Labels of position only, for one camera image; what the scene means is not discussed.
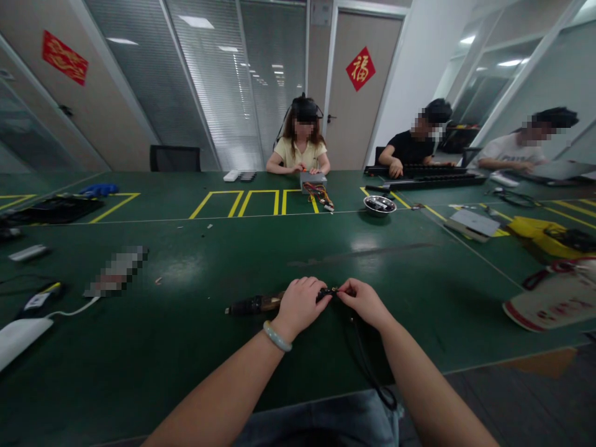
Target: jeans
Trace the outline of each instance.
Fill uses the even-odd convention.
[[[399,418],[375,390],[253,414],[235,446],[397,446]]]

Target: red decoration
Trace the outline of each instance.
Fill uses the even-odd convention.
[[[374,69],[373,60],[368,52],[368,48],[364,47],[358,53],[358,56],[346,67],[346,71],[356,91],[360,90],[373,77],[377,71]]]
[[[89,62],[47,31],[43,31],[42,58],[73,81],[85,85]]]

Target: black shirt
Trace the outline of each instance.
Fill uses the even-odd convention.
[[[417,140],[409,130],[398,133],[387,143],[389,145],[395,148],[392,156],[398,158],[403,165],[419,165],[435,150],[435,141],[432,138]]]

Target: green workbench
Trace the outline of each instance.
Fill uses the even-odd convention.
[[[0,176],[0,210],[93,183],[120,187],[119,195],[79,222],[24,227],[24,238],[2,244],[0,280],[38,273],[68,285],[48,312],[84,305],[86,285],[121,247],[150,249],[122,296],[101,299],[74,317],[56,317],[52,328],[0,373],[0,446],[91,445],[150,433],[271,318],[230,317],[224,308],[277,293],[302,276],[317,276],[329,286],[350,276],[370,283],[444,373],[581,345],[582,331],[596,327],[591,321],[540,334],[518,327],[501,303],[518,294],[520,281],[540,264],[514,237],[480,244],[442,226],[455,211],[450,204],[482,212],[479,204],[485,203],[510,217],[553,220],[596,235],[592,186],[518,188],[545,200],[542,209],[518,209],[486,196],[495,186],[490,182],[406,191],[397,195],[397,212],[376,219],[363,212],[361,188],[381,180],[360,172],[328,175],[333,214],[322,207],[316,213],[296,191],[295,177],[258,173],[252,183],[225,183],[222,177]],[[418,202],[429,208],[408,208]],[[24,266],[6,258],[37,243],[52,253]],[[9,323],[41,285],[3,284],[0,325]],[[369,387],[346,344],[354,341],[349,317],[343,304],[330,304],[298,337],[257,410]],[[378,378],[392,382],[374,330],[365,331],[364,344]]]

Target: small metal bowl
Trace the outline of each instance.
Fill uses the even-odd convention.
[[[368,214],[375,217],[387,217],[397,209],[397,206],[386,197],[367,196],[364,198],[364,206]]]

